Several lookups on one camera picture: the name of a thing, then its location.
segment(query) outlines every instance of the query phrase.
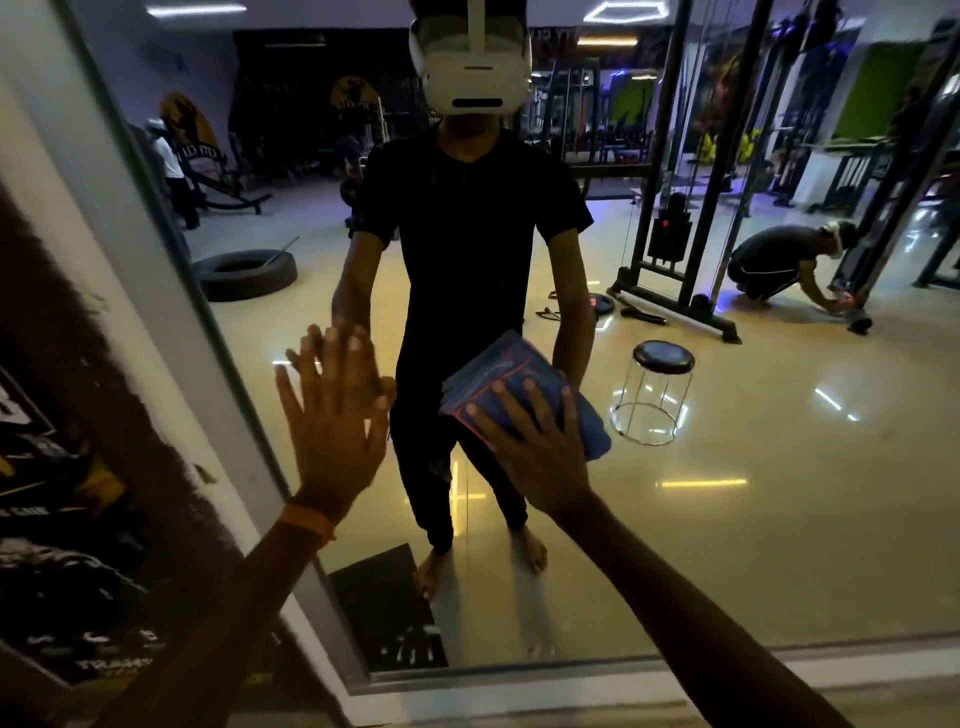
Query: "gray t-shirt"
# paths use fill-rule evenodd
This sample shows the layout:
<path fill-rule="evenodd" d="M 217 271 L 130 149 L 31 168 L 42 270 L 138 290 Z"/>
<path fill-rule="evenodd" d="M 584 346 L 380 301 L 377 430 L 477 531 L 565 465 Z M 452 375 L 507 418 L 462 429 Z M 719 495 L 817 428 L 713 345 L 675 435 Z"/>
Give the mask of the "gray t-shirt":
<path fill-rule="evenodd" d="M 732 259 L 745 273 L 794 271 L 801 260 L 815 260 L 821 253 L 822 237 L 816 228 L 780 225 L 744 240 Z"/>

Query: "orange wristband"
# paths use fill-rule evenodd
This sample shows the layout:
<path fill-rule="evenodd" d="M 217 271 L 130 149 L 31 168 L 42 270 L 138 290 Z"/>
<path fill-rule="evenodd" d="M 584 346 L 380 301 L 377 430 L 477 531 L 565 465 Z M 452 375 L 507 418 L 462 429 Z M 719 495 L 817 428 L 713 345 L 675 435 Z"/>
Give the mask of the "orange wristband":
<path fill-rule="evenodd" d="M 278 522 L 313 531 L 321 538 L 320 548 L 323 548 L 331 541 L 336 541 L 337 538 L 333 535 L 333 523 L 331 523 L 323 513 L 302 505 L 287 503 L 283 506 L 283 512 L 280 513 Z"/>

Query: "metal stool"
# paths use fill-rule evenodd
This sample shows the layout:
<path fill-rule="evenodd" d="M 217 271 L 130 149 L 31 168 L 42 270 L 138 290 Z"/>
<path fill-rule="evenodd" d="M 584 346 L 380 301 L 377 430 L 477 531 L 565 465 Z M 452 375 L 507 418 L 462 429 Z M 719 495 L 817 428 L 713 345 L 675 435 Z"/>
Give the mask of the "metal stool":
<path fill-rule="evenodd" d="M 621 437 L 639 445 L 673 442 L 684 415 L 684 400 L 696 359 L 683 347 L 668 341 L 644 341 L 634 349 L 633 360 L 620 390 L 620 402 L 610 412 L 613 428 Z M 633 399 L 624 401 L 634 363 L 640 366 L 640 382 Z M 637 415 L 638 407 L 643 409 Z M 630 410 L 630 417 L 623 426 L 621 410 L 626 409 Z"/>

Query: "black stool seat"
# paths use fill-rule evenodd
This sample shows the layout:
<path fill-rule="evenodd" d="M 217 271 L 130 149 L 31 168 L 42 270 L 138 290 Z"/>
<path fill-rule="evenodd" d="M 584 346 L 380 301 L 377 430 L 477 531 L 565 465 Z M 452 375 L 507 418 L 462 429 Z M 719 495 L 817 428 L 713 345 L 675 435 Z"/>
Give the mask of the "black stool seat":
<path fill-rule="evenodd" d="M 697 360 L 693 354 L 669 341 L 644 341 L 634 349 L 634 361 L 659 375 L 685 375 Z"/>

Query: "vr headset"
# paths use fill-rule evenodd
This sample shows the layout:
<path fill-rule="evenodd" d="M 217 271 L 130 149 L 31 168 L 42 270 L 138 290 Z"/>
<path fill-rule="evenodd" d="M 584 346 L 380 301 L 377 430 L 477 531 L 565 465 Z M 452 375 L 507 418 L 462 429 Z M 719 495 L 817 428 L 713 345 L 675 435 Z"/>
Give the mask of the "vr headset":
<path fill-rule="evenodd" d="M 410 28 L 410 56 L 427 103 L 441 115 L 517 111 L 530 94 L 531 47 L 514 15 L 487 15 L 467 0 L 467 15 L 427 15 Z"/>

